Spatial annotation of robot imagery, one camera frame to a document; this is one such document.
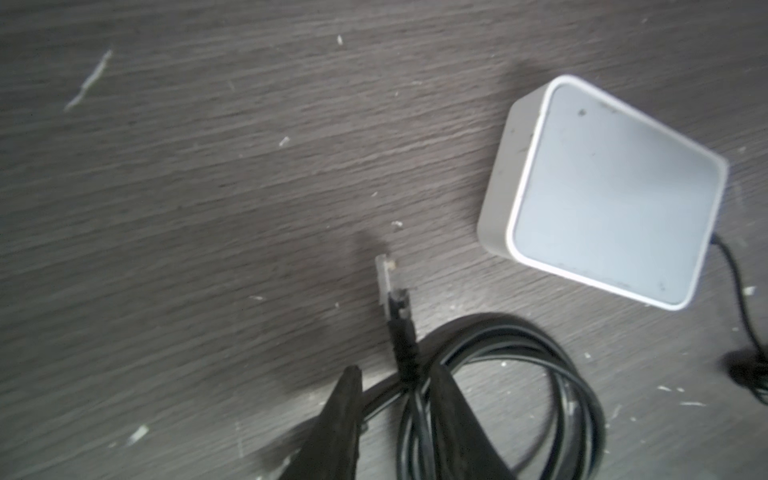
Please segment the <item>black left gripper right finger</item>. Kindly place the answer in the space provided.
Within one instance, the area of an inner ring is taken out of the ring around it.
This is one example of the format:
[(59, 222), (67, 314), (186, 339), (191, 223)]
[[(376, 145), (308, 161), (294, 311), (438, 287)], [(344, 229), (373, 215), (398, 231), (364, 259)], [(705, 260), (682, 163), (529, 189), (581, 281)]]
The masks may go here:
[(497, 453), (451, 372), (434, 365), (430, 416), (438, 479), (515, 479)]

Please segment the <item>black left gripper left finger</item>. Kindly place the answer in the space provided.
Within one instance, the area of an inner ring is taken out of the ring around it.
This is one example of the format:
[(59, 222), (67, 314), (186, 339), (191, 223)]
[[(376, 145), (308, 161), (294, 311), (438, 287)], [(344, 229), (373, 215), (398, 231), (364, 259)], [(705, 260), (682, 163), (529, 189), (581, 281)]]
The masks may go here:
[(362, 372), (349, 366), (280, 479), (354, 479), (363, 406)]

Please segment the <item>white network switch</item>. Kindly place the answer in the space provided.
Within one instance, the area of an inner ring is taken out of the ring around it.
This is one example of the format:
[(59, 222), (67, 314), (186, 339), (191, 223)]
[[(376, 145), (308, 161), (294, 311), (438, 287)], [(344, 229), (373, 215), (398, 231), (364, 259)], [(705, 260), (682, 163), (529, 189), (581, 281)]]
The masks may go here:
[(721, 155), (561, 75), (512, 104), (478, 239), (493, 255), (677, 311), (696, 291), (728, 171)]

